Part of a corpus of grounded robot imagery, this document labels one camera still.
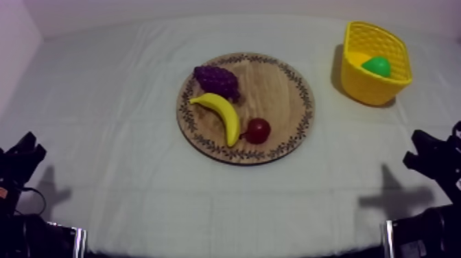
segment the grape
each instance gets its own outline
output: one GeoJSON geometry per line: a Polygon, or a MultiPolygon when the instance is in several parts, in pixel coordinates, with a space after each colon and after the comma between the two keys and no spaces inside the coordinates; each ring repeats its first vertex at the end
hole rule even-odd
{"type": "Polygon", "coordinates": [[[240,93],[237,77],[221,67],[196,67],[193,76],[197,79],[203,91],[218,94],[225,99],[238,102],[240,93]]]}

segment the yellow fruit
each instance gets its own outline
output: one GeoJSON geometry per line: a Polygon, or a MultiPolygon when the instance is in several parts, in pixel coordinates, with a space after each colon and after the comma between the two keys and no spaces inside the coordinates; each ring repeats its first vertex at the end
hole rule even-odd
{"type": "Polygon", "coordinates": [[[226,127],[227,146],[232,147],[240,136],[240,120],[232,104],[214,93],[205,93],[189,100],[190,104],[200,104],[214,110],[224,121],[226,127]]]}

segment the white tablecloth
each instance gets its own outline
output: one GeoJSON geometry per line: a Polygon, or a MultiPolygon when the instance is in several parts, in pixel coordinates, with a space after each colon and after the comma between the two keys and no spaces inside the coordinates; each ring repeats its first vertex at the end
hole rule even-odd
{"type": "MultiPolygon", "coordinates": [[[[407,43],[414,83],[390,107],[372,108],[332,85],[345,27],[303,16],[204,16],[48,40],[0,120],[0,146],[37,135],[48,154],[28,185],[46,195],[45,219],[88,229],[93,250],[293,257],[377,243],[385,219],[449,203],[401,161],[414,129],[446,139],[461,119],[461,48],[387,27],[407,43]],[[284,60],[314,92],[311,134],[277,162],[218,163],[177,126],[177,94],[192,69],[238,51],[284,60]]],[[[23,196],[20,208],[40,205],[23,196]]]]}

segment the round wooden tray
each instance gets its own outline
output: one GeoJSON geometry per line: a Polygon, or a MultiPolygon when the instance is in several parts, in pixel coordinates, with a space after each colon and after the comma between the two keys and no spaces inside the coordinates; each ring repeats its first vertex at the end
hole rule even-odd
{"type": "Polygon", "coordinates": [[[217,114],[189,100],[204,91],[191,74],[182,86],[176,106],[179,127],[187,140],[213,159],[238,165],[255,165],[279,159],[303,142],[314,119],[314,97],[309,85],[293,67],[261,54],[235,53],[214,58],[203,65],[225,68],[239,80],[241,94],[233,104],[240,117],[241,132],[248,121],[260,117],[271,126],[265,143],[245,139],[226,145],[224,124],[217,114]]]}

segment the plastic basket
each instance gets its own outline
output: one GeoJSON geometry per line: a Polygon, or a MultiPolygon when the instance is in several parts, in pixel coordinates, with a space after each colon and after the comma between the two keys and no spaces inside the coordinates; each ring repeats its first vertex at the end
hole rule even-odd
{"type": "Polygon", "coordinates": [[[363,21],[350,22],[344,37],[342,56],[342,86],[351,97],[365,104],[386,104],[412,82],[405,44],[376,25],[363,21]],[[362,68],[362,64],[374,56],[389,60],[389,78],[362,68]]]}

